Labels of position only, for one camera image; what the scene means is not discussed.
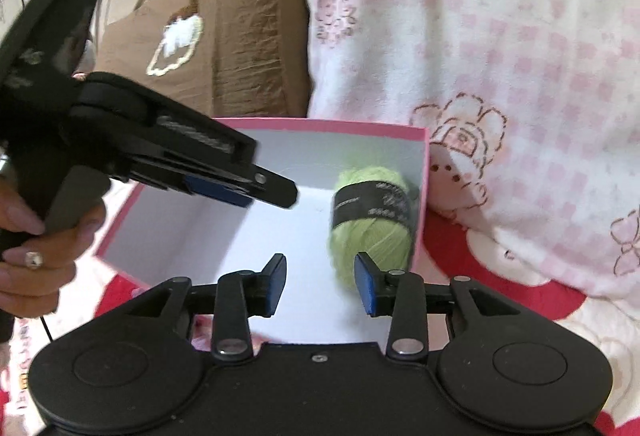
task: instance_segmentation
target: box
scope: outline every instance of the box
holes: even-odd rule
[[[97,256],[153,286],[185,275],[196,285],[228,272],[260,270],[274,253],[287,257],[287,284],[276,314],[252,318],[252,331],[294,343],[383,343],[390,318],[369,318],[356,292],[335,279],[328,240],[338,175],[382,165],[399,171],[415,204],[415,258],[426,210],[428,133],[386,124],[309,119],[225,119],[258,141],[255,163],[291,178],[298,203],[247,209],[138,185],[122,206]]]

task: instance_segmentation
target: ring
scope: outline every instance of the ring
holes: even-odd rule
[[[38,270],[44,264],[44,260],[39,252],[27,252],[24,256],[24,263],[28,269]]]

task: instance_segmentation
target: yarn label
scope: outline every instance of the yarn label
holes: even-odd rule
[[[364,181],[341,188],[334,196],[332,227],[366,218],[391,220],[411,229],[411,205],[406,193],[386,181]]]

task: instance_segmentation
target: bed sheet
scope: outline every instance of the bed sheet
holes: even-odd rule
[[[108,223],[113,221],[131,188],[117,183],[107,195]],[[640,320],[630,317],[609,300],[586,297],[546,279],[487,236],[435,214],[428,214],[424,232],[425,250],[416,270],[429,282],[446,284],[452,276],[468,275],[599,347],[611,363],[614,386],[596,426],[605,436],[640,434]],[[81,258],[78,267],[76,280],[63,289],[58,312],[49,316],[54,337],[142,291],[94,257],[92,251]],[[193,343],[205,349],[209,340],[210,319],[201,318]],[[256,336],[254,348],[261,342]],[[442,347],[446,342],[442,326],[430,327],[432,348]],[[2,436],[31,436],[43,427],[29,396],[26,373],[31,358],[46,343],[46,334],[38,320],[16,323],[10,365],[0,375],[0,403],[4,404],[0,410],[4,412],[0,425]]]

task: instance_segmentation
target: green yarn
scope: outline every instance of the green yarn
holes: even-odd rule
[[[337,190],[354,183],[384,181],[408,191],[402,176],[386,167],[366,167],[344,171],[338,178]],[[329,249],[338,281],[355,288],[353,261],[366,252],[383,272],[406,270],[413,249],[412,234],[400,223],[384,218],[366,218],[344,222],[331,232]]]

